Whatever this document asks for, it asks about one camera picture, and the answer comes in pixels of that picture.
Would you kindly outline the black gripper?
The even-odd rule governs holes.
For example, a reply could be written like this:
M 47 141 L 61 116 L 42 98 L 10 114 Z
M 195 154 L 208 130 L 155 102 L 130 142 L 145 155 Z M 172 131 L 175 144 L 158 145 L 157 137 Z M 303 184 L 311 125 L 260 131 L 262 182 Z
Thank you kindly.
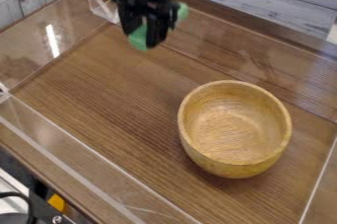
M 175 28 L 179 4 L 172 0 L 114 0 L 125 34 L 129 36 L 143 24 L 147 16 L 147 47 L 157 47 Z

